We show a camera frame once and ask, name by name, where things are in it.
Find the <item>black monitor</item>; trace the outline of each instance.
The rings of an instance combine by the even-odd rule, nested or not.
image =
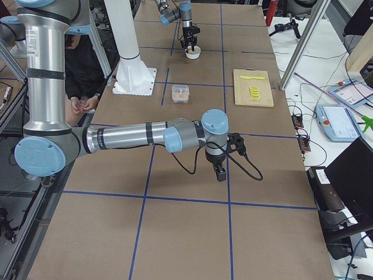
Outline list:
[[[373,241],[373,149],[357,138],[326,169],[333,188],[358,224],[324,231],[326,243],[366,232]]]

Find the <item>blue and white device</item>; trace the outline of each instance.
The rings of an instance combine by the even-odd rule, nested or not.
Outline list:
[[[356,79],[343,80],[342,86],[331,86],[328,92],[352,109],[373,100],[373,89]]]
[[[317,119],[326,137],[332,142],[353,142],[363,132],[352,113],[340,105],[318,104]]]

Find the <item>white bowl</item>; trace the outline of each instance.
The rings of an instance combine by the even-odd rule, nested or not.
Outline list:
[[[192,51],[192,46],[188,46],[188,51],[185,51],[186,57],[195,60],[200,55],[200,47],[194,46],[194,51]]]

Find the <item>black screen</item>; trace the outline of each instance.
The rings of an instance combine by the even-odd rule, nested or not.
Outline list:
[[[326,169],[339,197],[358,222],[373,218],[373,149],[357,138]]]

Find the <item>person's hand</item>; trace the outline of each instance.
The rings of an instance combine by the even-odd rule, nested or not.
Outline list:
[[[93,96],[87,100],[86,104],[82,106],[82,109],[84,109],[84,111],[90,111],[92,109],[96,109],[97,105],[98,105],[98,97]]]
[[[71,97],[71,108],[74,114],[79,114],[82,111],[82,104],[77,97]]]

